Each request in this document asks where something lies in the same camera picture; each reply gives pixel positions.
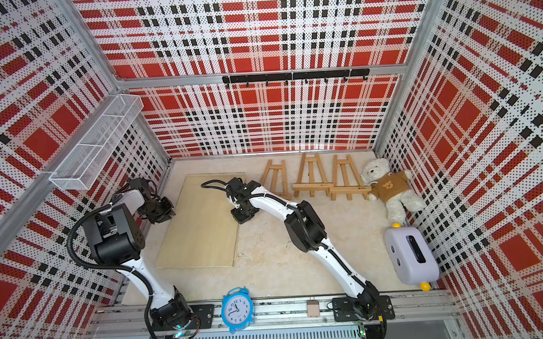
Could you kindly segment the white teddy bear brown hoodie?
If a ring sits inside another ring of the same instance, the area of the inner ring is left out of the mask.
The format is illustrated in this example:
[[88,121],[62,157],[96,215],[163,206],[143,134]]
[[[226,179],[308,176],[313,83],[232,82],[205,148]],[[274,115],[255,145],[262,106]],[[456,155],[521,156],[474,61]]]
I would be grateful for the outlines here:
[[420,212],[426,208],[424,199],[410,187],[412,173],[390,171],[387,159],[376,159],[368,162],[360,178],[370,189],[368,199],[380,200],[386,207],[387,219],[391,223],[403,224],[407,213]]

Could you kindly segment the plywood board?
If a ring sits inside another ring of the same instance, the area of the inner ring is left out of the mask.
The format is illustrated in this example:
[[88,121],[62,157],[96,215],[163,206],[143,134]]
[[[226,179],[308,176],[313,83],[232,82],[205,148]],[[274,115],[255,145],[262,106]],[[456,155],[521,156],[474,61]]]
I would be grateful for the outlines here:
[[185,177],[175,217],[162,242],[156,267],[229,268],[235,259],[239,224],[233,205],[220,189],[243,173],[192,174]]

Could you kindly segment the yellow small ball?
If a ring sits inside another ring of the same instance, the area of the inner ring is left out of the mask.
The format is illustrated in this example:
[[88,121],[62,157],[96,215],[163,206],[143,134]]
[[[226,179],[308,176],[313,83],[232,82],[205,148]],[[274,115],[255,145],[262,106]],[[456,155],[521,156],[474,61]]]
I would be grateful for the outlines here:
[[431,285],[428,282],[423,282],[420,284],[422,291],[431,291]]

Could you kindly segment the small beige box on rail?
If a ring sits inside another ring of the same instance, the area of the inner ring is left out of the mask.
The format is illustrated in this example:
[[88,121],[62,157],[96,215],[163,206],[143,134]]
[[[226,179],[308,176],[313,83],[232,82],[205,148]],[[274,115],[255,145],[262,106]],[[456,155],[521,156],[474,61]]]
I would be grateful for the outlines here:
[[320,303],[315,299],[307,301],[306,311],[307,311],[308,317],[310,318],[320,317]]

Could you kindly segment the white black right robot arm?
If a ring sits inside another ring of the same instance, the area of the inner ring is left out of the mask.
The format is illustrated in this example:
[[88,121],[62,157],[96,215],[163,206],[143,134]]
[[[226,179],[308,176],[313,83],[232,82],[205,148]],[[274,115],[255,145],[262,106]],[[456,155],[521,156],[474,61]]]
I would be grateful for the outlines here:
[[245,184],[236,177],[225,184],[224,191],[234,206],[231,214],[239,224],[251,220],[260,211],[281,220],[291,242],[301,252],[313,255],[336,278],[353,304],[352,310],[359,320],[386,321],[378,289],[337,251],[309,202],[288,201],[274,195],[258,182]]

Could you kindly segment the lavender toy toaster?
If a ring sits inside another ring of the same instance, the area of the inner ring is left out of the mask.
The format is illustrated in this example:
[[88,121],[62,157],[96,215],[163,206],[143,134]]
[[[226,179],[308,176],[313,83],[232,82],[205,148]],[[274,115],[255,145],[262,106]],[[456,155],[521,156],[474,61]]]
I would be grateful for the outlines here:
[[402,283],[420,287],[421,283],[428,282],[431,285],[440,277],[439,266],[417,228],[408,226],[386,229],[383,240]]

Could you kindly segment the blue alarm clock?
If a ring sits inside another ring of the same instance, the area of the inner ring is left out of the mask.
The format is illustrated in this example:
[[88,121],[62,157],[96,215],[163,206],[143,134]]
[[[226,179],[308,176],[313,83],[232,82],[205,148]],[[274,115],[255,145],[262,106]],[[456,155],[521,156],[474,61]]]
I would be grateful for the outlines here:
[[254,323],[254,303],[246,287],[235,288],[222,298],[222,320],[231,334]]

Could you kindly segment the wooden easel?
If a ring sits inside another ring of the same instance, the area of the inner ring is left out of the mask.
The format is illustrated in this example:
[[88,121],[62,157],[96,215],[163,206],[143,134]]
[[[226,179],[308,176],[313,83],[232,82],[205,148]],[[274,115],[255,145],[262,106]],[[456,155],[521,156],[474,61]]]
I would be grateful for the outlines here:
[[268,160],[260,184],[273,194],[289,201],[292,200],[292,193],[288,188],[288,172],[285,160],[280,163]]
[[329,197],[332,186],[319,153],[303,153],[296,183],[292,184],[293,196],[297,198],[302,192],[309,192],[315,197],[317,192],[322,192]]
[[369,188],[361,180],[351,155],[346,155],[343,158],[338,155],[333,157],[331,183],[329,193],[332,201],[337,201],[341,195],[344,195],[348,201],[352,201],[354,195],[360,195],[365,200],[370,200]]

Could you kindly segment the black hook rail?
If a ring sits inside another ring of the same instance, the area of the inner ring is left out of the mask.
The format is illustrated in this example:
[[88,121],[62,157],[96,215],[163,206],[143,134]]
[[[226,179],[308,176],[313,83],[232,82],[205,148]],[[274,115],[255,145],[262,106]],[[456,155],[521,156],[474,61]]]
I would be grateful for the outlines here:
[[252,74],[252,75],[231,75],[223,76],[222,82],[224,84],[245,84],[248,86],[252,83],[266,82],[271,83],[273,81],[300,81],[311,79],[330,79],[330,78],[350,78],[361,77],[366,78],[370,74],[369,68],[363,69],[342,69],[342,70],[321,70],[321,71],[309,71],[300,72],[294,71],[291,73],[272,73],[272,74]]

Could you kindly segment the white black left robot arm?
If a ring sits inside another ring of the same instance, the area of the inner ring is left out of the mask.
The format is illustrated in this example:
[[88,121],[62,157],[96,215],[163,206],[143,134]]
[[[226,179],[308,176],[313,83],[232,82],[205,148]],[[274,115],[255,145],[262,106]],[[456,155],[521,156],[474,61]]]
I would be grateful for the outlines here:
[[134,216],[150,223],[168,221],[173,204],[155,192],[152,180],[129,179],[106,205],[86,213],[67,237],[67,253],[78,266],[115,270],[133,283],[147,299],[146,320],[151,326],[182,329],[194,313],[176,286],[163,280],[141,255],[145,235]]

